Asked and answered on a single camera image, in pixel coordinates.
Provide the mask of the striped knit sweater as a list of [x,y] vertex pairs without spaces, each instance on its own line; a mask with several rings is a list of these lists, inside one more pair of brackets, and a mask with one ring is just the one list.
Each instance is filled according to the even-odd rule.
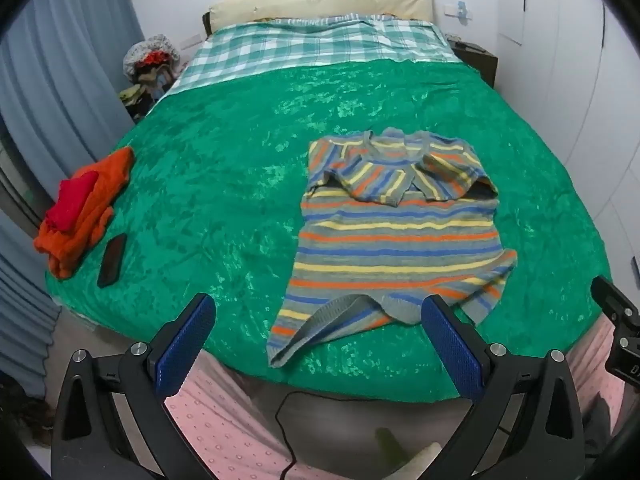
[[269,364],[393,322],[414,325],[432,295],[483,322],[518,258],[501,244],[498,205],[463,140],[388,128],[312,142]]

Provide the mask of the clothes pile with knit hat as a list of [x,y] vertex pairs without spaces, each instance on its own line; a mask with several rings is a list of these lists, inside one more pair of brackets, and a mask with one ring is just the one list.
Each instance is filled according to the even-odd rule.
[[134,44],[122,60],[122,70],[130,86],[119,92],[119,99],[134,122],[171,89],[180,54],[169,39],[158,34]]

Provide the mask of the green slipper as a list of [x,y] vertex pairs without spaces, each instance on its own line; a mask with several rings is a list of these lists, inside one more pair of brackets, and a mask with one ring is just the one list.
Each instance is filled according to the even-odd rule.
[[375,429],[375,440],[378,444],[386,464],[392,471],[398,471],[410,462],[409,453],[402,447],[390,428],[378,427]]

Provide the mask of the black smartphone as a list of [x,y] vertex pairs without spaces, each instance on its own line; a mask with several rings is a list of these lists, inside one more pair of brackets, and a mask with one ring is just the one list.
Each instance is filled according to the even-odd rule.
[[128,235],[122,233],[114,236],[107,242],[98,279],[96,280],[99,288],[111,286],[119,280],[127,240]]

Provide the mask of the orange folded garment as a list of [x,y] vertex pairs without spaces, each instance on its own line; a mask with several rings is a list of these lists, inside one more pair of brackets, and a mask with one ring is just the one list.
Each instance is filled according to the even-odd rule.
[[47,256],[49,271],[53,276],[59,280],[70,278],[86,250],[93,248],[103,237],[114,214],[114,200],[126,188],[132,166],[134,150],[125,146],[74,173],[72,178],[94,170],[99,173],[99,179],[73,231],[63,233],[53,229],[44,216],[34,240],[35,250]]

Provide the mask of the red folded garment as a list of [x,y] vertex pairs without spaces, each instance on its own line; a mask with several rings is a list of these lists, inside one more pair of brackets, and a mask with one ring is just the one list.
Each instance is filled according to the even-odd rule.
[[60,183],[58,200],[46,211],[46,220],[53,229],[63,233],[73,231],[98,179],[99,173],[91,170]]

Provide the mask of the white wardrobe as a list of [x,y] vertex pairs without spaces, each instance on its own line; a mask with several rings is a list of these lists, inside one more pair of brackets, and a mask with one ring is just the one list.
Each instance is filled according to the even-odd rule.
[[639,300],[639,55],[604,0],[498,0],[497,88],[565,166]]

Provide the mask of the dark wooden nightstand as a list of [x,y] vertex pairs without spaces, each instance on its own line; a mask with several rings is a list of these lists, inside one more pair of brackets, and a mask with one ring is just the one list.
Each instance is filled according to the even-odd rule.
[[447,41],[451,50],[463,63],[477,70],[489,87],[495,87],[498,58],[494,54],[478,44],[464,41],[457,36],[449,35]]

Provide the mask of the green plaid bed sheet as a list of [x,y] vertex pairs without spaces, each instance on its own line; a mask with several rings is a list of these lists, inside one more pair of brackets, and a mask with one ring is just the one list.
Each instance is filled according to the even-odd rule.
[[459,61],[431,22],[357,13],[275,18],[218,29],[196,51],[168,93],[172,96],[273,70],[378,60]]

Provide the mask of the cream pillow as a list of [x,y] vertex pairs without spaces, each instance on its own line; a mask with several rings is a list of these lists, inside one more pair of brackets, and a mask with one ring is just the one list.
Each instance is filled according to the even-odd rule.
[[383,14],[431,22],[434,0],[224,0],[202,16],[205,31],[273,18],[329,18],[349,13]]

